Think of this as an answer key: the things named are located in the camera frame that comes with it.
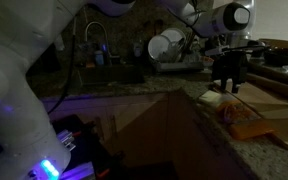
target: dark floor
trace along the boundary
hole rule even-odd
[[[129,169],[131,180],[178,180],[172,162]]]

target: cutting board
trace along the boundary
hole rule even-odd
[[[231,88],[232,83],[228,82],[226,90],[230,92]],[[262,116],[275,129],[273,139],[288,149],[288,98],[248,82],[242,84],[238,94],[233,96]]]

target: cable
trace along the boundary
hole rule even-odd
[[[63,93],[60,97],[60,99],[57,101],[57,103],[53,106],[51,110],[48,111],[48,114],[51,114],[66,98],[68,95],[68,89],[71,85],[71,79],[73,74],[73,67],[74,67],[74,57],[75,57],[75,36],[76,36],[76,17],[74,17],[74,27],[73,27],[73,37],[72,37],[72,54],[71,54],[71,60],[70,60],[70,66],[68,70],[68,77],[66,80],[66,84],[63,89]]]

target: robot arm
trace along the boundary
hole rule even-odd
[[[200,13],[188,0],[157,1],[201,37],[243,30],[251,16],[236,3]],[[44,160],[58,178],[70,160],[25,73],[87,3],[119,16],[134,0],[0,0],[0,179],[26,179],[38,169],[43,174]]]

